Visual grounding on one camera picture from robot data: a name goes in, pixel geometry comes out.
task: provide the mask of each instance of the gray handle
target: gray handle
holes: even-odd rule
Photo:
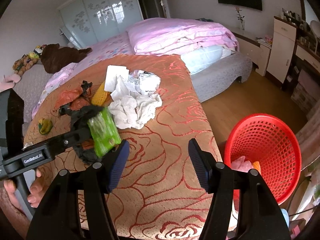
[[[19,201],[23,212],[30,221],[32,220],[33,215],[35,214],[36,209],[31,207],[27,198],[30,195],[31,184],[35,181],[35,179],[35,170],[26,171],[25,173],[16,176],[13,179],[17,185],[17,190],[15,191],[16,198]]]

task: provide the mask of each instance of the light blue pillow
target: light blue pillow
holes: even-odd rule
[[[224,48],[220,45],[213,45],[199,48],[181,55],[191,75],[194,75],[221,59]]]

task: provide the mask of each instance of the red plastic basket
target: red plastic basket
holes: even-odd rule
[[[283,203],[297,186],[301,171],[299,143],[290,128],[268,114],[253,114],[242,119],[229,135],[224,162],[245,156],[259,161],[261,175],[278,204]],[[234,198],[239,198],[235,190]]]

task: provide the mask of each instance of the human hand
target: human hand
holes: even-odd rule
[[[17,200],[14,192],[17,187],[13,180],[8,179],[4,181],[4,188],[8,193],[9,199],[11,203],[20,211],[22,211],[22,207]],[[37,208],[41,199],[46,192],[47,187],[44,185],[44,176],[42,176],[41,171],[39,169],[36,170],[36,180],[32,183],[30,187],[30,195],[28,196],[28,201],[31,203],[31,207]]]

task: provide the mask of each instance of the gray upholstered footboard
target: gray upholstered footboard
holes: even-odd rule
[[[202,103],[226,90],[238,77],[242,77],[242,83],[247,81],[251,70],[252,61],[247,56],[236,52],[205,70],[191,75],[191,80]]]

